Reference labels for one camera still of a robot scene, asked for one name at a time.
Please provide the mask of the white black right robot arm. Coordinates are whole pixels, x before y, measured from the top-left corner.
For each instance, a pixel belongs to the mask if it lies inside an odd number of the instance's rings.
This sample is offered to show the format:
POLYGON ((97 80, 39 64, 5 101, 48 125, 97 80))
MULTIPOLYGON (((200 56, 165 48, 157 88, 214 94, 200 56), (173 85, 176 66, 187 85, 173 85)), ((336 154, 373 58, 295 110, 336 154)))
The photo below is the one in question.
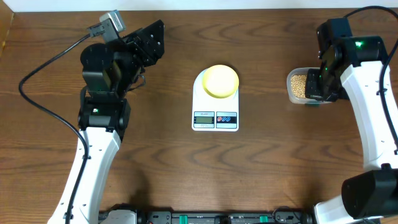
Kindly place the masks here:
POLYGON ((306 98, 348 99, 363 148, 364 173, 346 179, 341 194, 314 207, 317 223, 369 223, 397 215, 397 105, 390 86, 387 52, 379 36, 355 37, 346 18, 317 29, 320 68, 311 68, 306 98))

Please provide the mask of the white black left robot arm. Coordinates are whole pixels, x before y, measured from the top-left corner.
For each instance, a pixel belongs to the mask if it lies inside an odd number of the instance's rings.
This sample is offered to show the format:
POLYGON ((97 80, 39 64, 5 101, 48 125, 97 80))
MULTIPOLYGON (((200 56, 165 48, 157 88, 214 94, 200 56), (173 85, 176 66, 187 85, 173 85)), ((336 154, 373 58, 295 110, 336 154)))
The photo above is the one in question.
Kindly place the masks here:
POLYGON ((86 83, 78 113, 82 139, 49 223, 98 223, 109 169, 130 118, 126 94, 165 52, 161 20, 120 37, 124 28, 111 19, 90 27, 90 34, 102 35, 104 42, 89 45, 80 55, 86 83))

